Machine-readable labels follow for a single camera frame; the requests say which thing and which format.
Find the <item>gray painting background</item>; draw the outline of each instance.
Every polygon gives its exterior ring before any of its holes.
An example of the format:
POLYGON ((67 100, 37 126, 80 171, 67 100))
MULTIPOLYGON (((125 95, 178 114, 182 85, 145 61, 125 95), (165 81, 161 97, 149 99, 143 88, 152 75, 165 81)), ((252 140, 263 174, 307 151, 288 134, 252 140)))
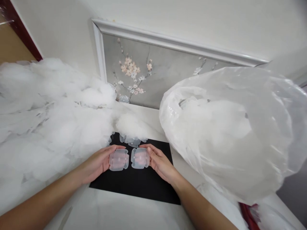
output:
MULTIPOLYGON (((124 51, 122 54, 122 48, 117 39, 117 36, 103 34, 107 81, 116 85, 118 95, 130 97, 128 90, 117 84, 119 80, 123 81, 126 87, 134 84, 133 79, 121 71, 119 61, 124 64, 125 56, 128 53, 137 67, 140 67, 141 72, 136 76, 138 79, 142 75, 147 75, 147 56, 148 61, 152 59, 152 75, 140 84, 140 88, 145 92, 132 95, 131 104, 159 109, 163 94, 177 82, 193 76, 195 69, 202 65, 202 60, 198 55, 120 37, 124 51)), ((225 66, 237 65, 207 58, 200 74, 211 71, 214 66, 216 70, 225 66)))

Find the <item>framed painting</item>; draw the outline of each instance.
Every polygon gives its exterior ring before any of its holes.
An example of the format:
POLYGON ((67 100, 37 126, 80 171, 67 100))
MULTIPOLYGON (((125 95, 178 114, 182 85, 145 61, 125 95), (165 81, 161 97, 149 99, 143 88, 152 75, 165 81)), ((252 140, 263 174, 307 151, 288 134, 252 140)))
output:
POLYGON ((158 109, 177 82, 226 66, 267 63, 114 22, 93 19, 100 76, 117 100, 158 109))

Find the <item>plastic bag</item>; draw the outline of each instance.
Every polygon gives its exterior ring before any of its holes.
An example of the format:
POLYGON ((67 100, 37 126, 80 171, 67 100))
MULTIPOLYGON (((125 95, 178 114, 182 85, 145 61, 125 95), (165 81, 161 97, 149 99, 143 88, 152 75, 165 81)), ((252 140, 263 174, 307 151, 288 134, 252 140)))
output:
POLYGON ((254 201, 306 159, 307 96, 268 70, 226 67, 178 82, 159 118, 170 144, 216 189, 254 201))
POLYGON ((296 230, 282 214, 267 204, 250 207, 250 212, 260 230, 296 230))

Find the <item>red object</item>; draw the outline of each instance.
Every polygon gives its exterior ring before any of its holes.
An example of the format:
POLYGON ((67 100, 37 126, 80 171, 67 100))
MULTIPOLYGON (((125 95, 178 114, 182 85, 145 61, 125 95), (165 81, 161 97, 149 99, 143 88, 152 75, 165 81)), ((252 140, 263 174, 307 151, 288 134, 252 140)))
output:
POLYGON ((42 60, 42 56, 39 53, 37 47, 35 46, 30 34, 22 23, 19 15, 17 14, 13 4, 10 0, 0 0, 0 10, 1 14, 5 17, 6 21, 9 22, 12 29, 32 53, 37 61, 42 60))
POLYGON ((255 222, 252 214, 250 213, 249 208, 251 206, 247 205, 247 204, 243 204, 243 203, 239 203, 240 208, 241 208, 241 212, 242 212, 242 216, 245 219, 249 230, 260 230, 257 223, 255 222))

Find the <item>hand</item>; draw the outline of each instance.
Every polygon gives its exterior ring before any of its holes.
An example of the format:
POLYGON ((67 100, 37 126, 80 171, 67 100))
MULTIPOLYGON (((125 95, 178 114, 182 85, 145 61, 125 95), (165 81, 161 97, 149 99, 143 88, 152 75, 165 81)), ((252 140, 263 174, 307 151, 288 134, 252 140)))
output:
POLYGON ((84 161, 74 171, 81 178, 82 184, 88 184, 94 181, 101 173, 107 171, 110 167, 109 157, 116 149, 125 149, 121 145, 111 145, 95 152, 86 161, 84 161))
POLYGON ((147 148, 147 152, 150 156, 149 166, 151 166, 163 180, 172 184, 173 181, 180 176, 179 172, 160 149, 157 149, 152 144, 143 144, 139 147, 147 148))

